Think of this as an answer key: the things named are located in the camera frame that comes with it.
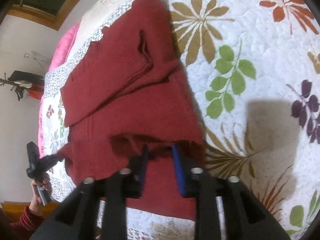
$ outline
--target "pink blanket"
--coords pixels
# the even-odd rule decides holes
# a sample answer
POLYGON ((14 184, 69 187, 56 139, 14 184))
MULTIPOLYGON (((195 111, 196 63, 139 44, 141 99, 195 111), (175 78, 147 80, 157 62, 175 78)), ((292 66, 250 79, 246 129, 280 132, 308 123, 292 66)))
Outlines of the pink blanket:
MULTIPOLYGON (((80 26, 80 22, 71 27, 70 30, 63 35, 61 40, 58 43, 56 51, 53 55, 49 71, 52 71, 66 62, 70 50, 75 43, 76 34, 78 32, 80 26)), ((42 101, 43 97, 40 101, 40 111, 39 111, 39 133, 38 133, 38 147, 40 151, 40 157, 44 157, 44 142, 43 142, 43 131, 42 131, 42 101)))

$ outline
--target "black controller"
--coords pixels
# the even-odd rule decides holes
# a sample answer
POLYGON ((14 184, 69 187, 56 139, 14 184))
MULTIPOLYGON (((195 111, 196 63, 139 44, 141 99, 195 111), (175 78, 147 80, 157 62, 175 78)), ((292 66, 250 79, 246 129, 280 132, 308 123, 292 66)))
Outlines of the black controller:
MULTIPOLYGON (((39 148, 34 142, 27 144, 29 168, 27 168, 27 175, 29 178, 34 179, 37 182, 42 182, 46 171, 57 164, 58 159, 55 155, 39 157, 39 148)), ((45 206, 51 202, 51 196, 42 186, 37 186, 37 191, 41 197, 42 204, 45 206)))

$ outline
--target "purple leaf print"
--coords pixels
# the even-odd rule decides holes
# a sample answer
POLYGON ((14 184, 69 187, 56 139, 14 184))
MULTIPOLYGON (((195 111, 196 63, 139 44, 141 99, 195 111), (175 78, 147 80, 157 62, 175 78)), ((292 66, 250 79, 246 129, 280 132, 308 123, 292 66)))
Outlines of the purple leaf print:
POLYGON ((315 141, 320 145, 320 104, 318 96, 311 95, 312 82, 304 80, 301 83, 301 94, 287 84, 298 97, 291 107, 291 116, 299 119, 299 125, 306 131, 310 143, 315 141))
POLYGON ((302 110, 302 103, 299 100, 294 101, 291 108, 291 111, 292 111, 291 116, 293 116, 294 118, 299 118, 301 110, 302 110))
POLYGON ((304 128, 305 124, 307 121, 307 111, 306 111, 306 106, 302 108, 300 111, 300 117, 299 117, 299 125, 304 128))
POLYGON ((318 112, 319 110, 319 103, 318 103, 318 98, 316 95, 312 95, 310 98, 309 98, 309 101, 308 101, 308 106, 310 108, 310 110, 312 112, 318 112))
POLYGON ((313 121, 312 121, 312 118, 310 117, 309 121, 308 121, 308 126, 307 126, 307 135, 311 136, 313 132, 314 132, 314 130, 313 130, 313 121))
POLYGON ((301 83, 301 91, 302 91, 302 96, 304 98, 308 98, 311 92, 311 86, 312 82, 309 82, 308 80, 304 80, 301 83))

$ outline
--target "bed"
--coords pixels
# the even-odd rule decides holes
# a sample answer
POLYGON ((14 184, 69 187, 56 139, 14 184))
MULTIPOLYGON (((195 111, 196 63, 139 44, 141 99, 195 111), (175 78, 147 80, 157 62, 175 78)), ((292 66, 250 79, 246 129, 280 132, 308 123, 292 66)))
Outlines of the bed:
MULTIPOLYGON (((60 88, 90 42, 100 40, 101 29, 132 1, 99 0, 68 32, 63 56, 45 77, 39 115, 42 156, 68 142, 60 88)), ((239 176, 291 239, 300 239, 320 209, 316 14, 304 0, 164 2, 206 126, 207 169, 221 178, 239 176)), ((49 175, 53 197, 63 201, 75 187, 64 163, 49 175)), ((190 220, 129 208, 127 217, 129 239, 193 238, 190 220)))

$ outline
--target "red sweater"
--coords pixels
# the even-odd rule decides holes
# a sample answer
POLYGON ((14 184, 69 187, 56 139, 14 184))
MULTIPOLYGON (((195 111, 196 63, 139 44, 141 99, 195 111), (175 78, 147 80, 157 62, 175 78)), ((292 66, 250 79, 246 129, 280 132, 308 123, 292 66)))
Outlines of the red sweater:
POLYGON ((20 221, 11 223, 10 227, 20 240, 28 240, 41 225, 43 220, 42 217, 30 213, 29 207, 25 207, 20 217, 20 221))
POLYGON ((170 21, 161 0, 135 0, 91 42, 61 88, 70 142, 59 154, 77 185, 109 177, 148 144, 156 159, 148 163, 143 197, 128 206, 194 219, 194 200, 179 195, 167 146, 183 141, 185 154, 202 165, 203 134, 170 21))

